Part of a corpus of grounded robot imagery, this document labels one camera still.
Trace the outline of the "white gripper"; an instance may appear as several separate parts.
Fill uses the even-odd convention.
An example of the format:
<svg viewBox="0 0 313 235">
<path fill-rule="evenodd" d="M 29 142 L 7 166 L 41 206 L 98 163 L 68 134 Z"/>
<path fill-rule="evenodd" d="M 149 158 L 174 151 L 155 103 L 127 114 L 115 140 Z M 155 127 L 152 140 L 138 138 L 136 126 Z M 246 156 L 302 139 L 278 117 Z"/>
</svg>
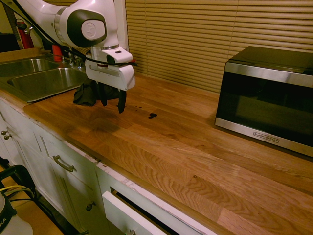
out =
<svg viewBox="0 0 313 235">
<path fill-rule="evenodd" d="M 123 113 L 126 105 L 127 90 L 135 86 L 134 69 L 132 65 L 113 66 L 100 68 L 96 62 L 85 62 L 87 77 L 97 81 L 97 92 L 103 106 L 107 106 L 105 85 L 118 88 L 118 111 Z"/>
</svg>

